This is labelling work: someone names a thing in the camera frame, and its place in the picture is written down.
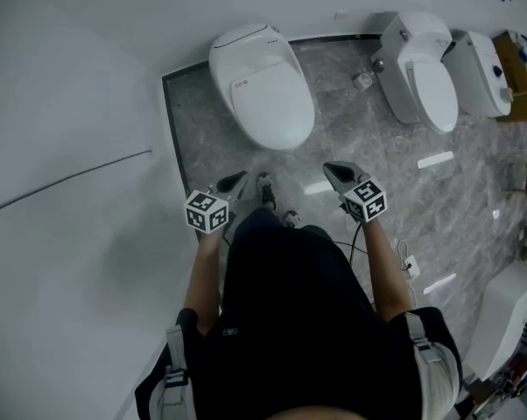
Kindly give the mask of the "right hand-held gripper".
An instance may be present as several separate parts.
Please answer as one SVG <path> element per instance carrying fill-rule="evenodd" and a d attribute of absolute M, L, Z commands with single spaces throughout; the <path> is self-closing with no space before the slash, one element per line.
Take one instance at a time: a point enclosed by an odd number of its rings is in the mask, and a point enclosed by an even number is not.
<path fill-rule="evenodd" d="M 323 164 L 323 172 L 332 188 L 341 195 L 347 212 L 357 221 L 368 223 L 387 210 L 387 198 L 380 182 L 359 165 L 347 161 Z M 347 190 L 349 184 L 356 185 Z"/>

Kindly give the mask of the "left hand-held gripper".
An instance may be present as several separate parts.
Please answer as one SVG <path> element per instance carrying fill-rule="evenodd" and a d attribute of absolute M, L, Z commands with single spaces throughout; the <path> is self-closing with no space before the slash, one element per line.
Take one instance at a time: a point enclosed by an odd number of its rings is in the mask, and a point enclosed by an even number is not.
<path fill-rule="evenodd" d="M 200 233 L 211 234 L 230 221 L 235 205 L 242 198 L 249 174 L 246 171 L 221 178 L 206 191 L 194 190 L 186 199 L 186 224 Z"/>

